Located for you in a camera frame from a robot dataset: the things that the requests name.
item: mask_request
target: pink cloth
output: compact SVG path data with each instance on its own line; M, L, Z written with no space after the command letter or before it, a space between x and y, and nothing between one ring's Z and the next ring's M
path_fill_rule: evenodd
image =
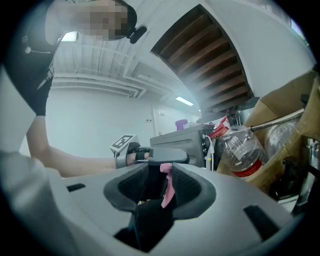
M163 163L160 165L160 172L167 174L168 185L164 194L163 201L161 203L162 208L165 208L175 195L174 187L172 186L172 163Z

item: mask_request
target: fluorescent light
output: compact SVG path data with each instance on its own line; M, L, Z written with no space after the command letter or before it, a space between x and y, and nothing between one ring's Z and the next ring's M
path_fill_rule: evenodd
M182 97L176 97L175 98L177 101L180 101L180 102L182 102L182 103L184 103L184 104L187 104L188 106L193 106L194 104L192 103L192 102L190 102L189 100L186 100L186 99L184 99L184 98L182 98Z
M75 42L78 39L77 37L78 37L78 32L73 31L73 32L66 33L61 41Z

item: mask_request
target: person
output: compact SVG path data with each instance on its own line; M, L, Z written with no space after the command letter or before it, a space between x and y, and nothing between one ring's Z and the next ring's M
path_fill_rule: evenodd
M136 23L135 10L122 0L44 0L25 16L12 37L4 67L36 114L26 134L30 155L62 177L114 171L116 166L114 158L77 157L50 146L46 104L54 77L53 58L61 39L72 31L97 40L130 38ZM135 157L129 154L127 164L132 165Z

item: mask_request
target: black shirt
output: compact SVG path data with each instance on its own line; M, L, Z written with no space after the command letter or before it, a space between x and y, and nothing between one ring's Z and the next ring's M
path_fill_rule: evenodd
M54 76L53 59L60 43L60 38L57 38L55 45L51 45L45 36L47 11L53 1L45 0L25 15L4 58L9 77L37 116L46 115Z

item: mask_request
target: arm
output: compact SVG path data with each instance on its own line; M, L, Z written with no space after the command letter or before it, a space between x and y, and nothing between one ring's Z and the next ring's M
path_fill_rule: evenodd
M100 174L116 170L114 158L84 158L65 153L50 146L46 130L46 117L37 116L26 134L30 155L44 166L58 170L62 177ZM127 163L134 163L135 154Z

